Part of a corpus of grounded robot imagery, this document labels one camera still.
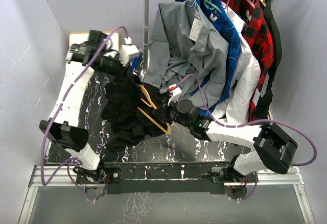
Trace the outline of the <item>yellow clothes hanger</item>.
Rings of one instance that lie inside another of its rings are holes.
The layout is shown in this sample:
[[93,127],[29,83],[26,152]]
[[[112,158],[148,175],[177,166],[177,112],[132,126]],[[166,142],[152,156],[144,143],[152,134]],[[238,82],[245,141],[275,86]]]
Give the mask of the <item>yellow clothes hanger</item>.
[[[151,113],[153,115],[155,112],[155,109],[157,109],[156,105],[153,103],[153,101],[151,100],[150,94],[148,92],[148,90],[144,87],[144,85],[139,85],[141,92],[143,93],[143,95],[145,96],[146,99],[141,98],[141,101],[149,108],[151,108]],[[146,113],[142,108],[137,107],[137,109],[140,111],[141,114],[143,114],[148,120],[150,120],[155,126],[157,126],[161,131],[163,131],[165,134],[170,135],[172,133],[171,130],[171,126],[168,122],[166,122],[166,129],[159,124],[159,119],[158,118],[154,118],[151,115],[149,115],[148,113]]]

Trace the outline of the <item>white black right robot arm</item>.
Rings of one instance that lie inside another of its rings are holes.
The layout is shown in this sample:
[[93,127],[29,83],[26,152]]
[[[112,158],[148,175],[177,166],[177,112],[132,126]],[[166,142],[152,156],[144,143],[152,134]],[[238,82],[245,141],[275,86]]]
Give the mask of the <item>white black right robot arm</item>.
[[221,126],[212,118],[201,115],[198,108],[188,100],[170,104],[163,101],[152,114],[163,123],[176,122],[188,128],[199,140],[225,141],[252,150],[247,154],[235,155],[227,167],[210,170],[202,175],[202,178],[209,178],[212,182],[238,182],[250,173],[266,169],[285,175],[298,147],[274,122],[239,128]]

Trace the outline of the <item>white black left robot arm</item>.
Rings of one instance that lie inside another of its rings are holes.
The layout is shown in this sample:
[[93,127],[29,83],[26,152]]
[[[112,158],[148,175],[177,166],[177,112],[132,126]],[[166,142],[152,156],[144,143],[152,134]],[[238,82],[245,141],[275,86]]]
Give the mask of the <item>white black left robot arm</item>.
[[88,130],[78,126],[80,109],[89,80],[96,71],[117,74],[126,71],[130,60],[138,57],[139,50],[129,36],[125,37],[123,45],[119,45],[119,40],[118,29],[69,35],[65,74],[57,101],[49,118],[39,124],[44,133],[41,155],[45,156],[47,141],[61,147],[71,157],[60,167],[76,161],[95,183],[104,180],[106,171],[100,167],[100,156],[88,143]]

